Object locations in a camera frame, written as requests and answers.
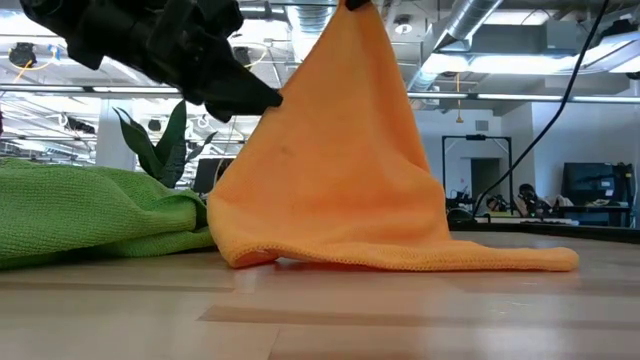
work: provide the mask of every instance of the green leaf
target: green leaf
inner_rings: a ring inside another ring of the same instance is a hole
[[[216,136],[217,133],[218,133],[217,131],[213,132],[211,135],[207,136],[206,139],[204,139],[203,145],[200,145],[197,148],[193,149],[193,151],[191,151],[189,155],[187,155],[186,162],[189,162],[195,159],[198,155],[200,155],[202,153],[202,150],[204,150],[204,147],[209,145],[209,143],[211,142],[211,140],[213,140],[213,137]]]
[[[184,173],[184,167],[186,165],[185,156],[187,155],[187,144],[183,140],[175,145],[169,152],[169,159],[162,168],[162,175],[160,176],[160,182],[168,187],[174,188],[178,183],[178,180]]]
[[[181,141],[184,142],[184,133],[187,130],[187,104],[184,100],[180,101],[171,116],[167,128],[162,134],[162,138],[156,145],[155,151],[160,163],[167,164],[173,147]]]
[[[153,151],[153,144],[151,143],[151,140],[149,140],[149,135],[147,135],[144,128],[135,122],[126,111],[120,108],[114,108],[113,110],[116,115],[118,115],[118,119],[120,119],[122,136],[124,137],[124,141],[127,143],[127,146],[129,146],[129,149],[138,155],[140,166],[144,171],[157,179],[162,171],[162,164],[158,161],[158,158]],[[129,122],[126,122],[122,118],[122,114],[120,112],[124,113],[127,118],[129,118]]]

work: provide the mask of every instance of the ceiling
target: ceiling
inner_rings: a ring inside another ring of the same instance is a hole
[[[376,1],[378,8],[384,13],[383,0]],[[335,6],[331,1],[305,0],[273,0],[274,7],[282,5],[316,4]],[[422,66],[421,45],[429,24],[448,16],[452,0],[402,0],[394,8],[394,14],[408,15],[408,23],[412,30],[406,34],[397,34],[393,20],[386,21],[399,68],[407,83]],[[241,2],[242,6],[262,6],[260,2]],[[485,24],[520,25],[526,20],[526,25],[543,24],[549,16],[558,20],[575,21],[587,19],[600,6],[600,1],[591,0],[555,0],[555,1],[520,1],[505,0],[500,8],[487,20]],[[637,1],[612,1],[608,12],[618,10],[634,11]],[[12,16],[20,14],[19,3],[16,0],[0,0],[0,84],[17,81],[19,84],[64,84],[87,86],[156,86],[143,74],[127,68],[110,59],[105,60],[100,69],[92,71],[67,57],[64,41],[25,17]],[[258,61],[251,71],[266,84],[274,88],[282,87],[300,64],[300,48],[294,45],[295,35],[291,28],[283,22],[265,22],[261,20],[246,20],[243,28],[230,41],[233,46],[247,46],[252,61]],[[32,42],[37,55],[35,71],[21,72],[8,60],[9,50],[16,42]],[[51,45],[61,45],[60,59],[52,58]],[[459,76],[440,75],[434,85],[441,91],[486,92],[486,93],[558,93],[567,81],[562,75],[505,75],[464,72]],[[597,73],[579,77],[576,91],[582,94],[616,94],[628,86],[624,74]],[[54,97],[39,96],[27,93],[6,93],[0,99],[0,106],[5,115],[5,134],[25,136],[75,136],[64,130],[60,125],[60,114],[66,113],[78,120],[95,127],[99,131],[98,118],[101,109],[99,97]],[[151,119],[158,119],[166,123],[167,115],[177,102],[177,99],[136,98],[133,100],[133,117],[143,125]],[[436,107],[440,111],[457,108],[457,101],[441,100]],[[497,115],[509,110],[513,103],[505,104],[494,101],[463,101],[463,108],[491,109]],[[213,131],[218,134],[214,138],[217,144],[203,152],[203,157],[234,156],[241,145],[223,144],[229,139],[242,140],[251,135],[255,129],[258,117],[237,117],[229,124],[223,124],[211,118],[201,106],[189,105],[188,113],[193,120],[193,132],[190,134],[194,142],[202,141]],[[158,137],[161,132],[153,134]],[[69,161],[69,158],[85,163],[94,159],[95,139],[90,136],[87,140],[79,141],[37,141],[37,142],[8,142],[0,143],[0,153],[19,152],[25,156],[34,153],[37,156],[56,157],[55,161]]]

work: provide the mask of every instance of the wooden table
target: wooden table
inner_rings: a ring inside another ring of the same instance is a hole
[[[573,273],[392,273],[216,253],[0,273],[6,360],[640,359],[640,246],[567,246]]]

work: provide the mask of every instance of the white wall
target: white wall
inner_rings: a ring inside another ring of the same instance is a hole
[[[629,89],[620,96],[633,96]],[[555,114],[558,104],[532,105],[533,135]],[[640,159],[640,112],[619,104],[568,104],[535,147],[535,186],[540,195],[559,194],[565,162],[633,163]]]
[[[422,143],[429,159],[433,176],[442,183],[442,136],[477,134],[476,120],[488,120],[489,131],[485,135],[500,136],[501,120],[493,116],[491,110],[463,110],[464,123],[456,123],[457,111],[442,114],[439,111],[415,111],[416,123],[422,136]],[[471,189],[472,158],[504,158],[506,154],[492,141],[460,140],[447,153],[447,192],[462,190],[465,186]]]
[[[513,161],[524,152],[525,148],[533,141],[533,109],[532,104],[524,104],[502,117],[502,134],[511,136]],[[518,193],[518,187],[521,184],[536,184],[535,172],[535,152],[529,153],[524,160],[518,165],[513,172],[513,192]],[[500,169],[504,174],[508,170],[508,165],[503,162]],[[506,197],[508,194],[509,183],[503,182],[501,191]]]

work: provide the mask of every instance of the doorway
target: doorway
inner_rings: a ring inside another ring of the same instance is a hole
[[[500,159],[471,159],[471,195],[477,199],[500,178]],[[500,187],[489,192],[489,195],[500,194]]]

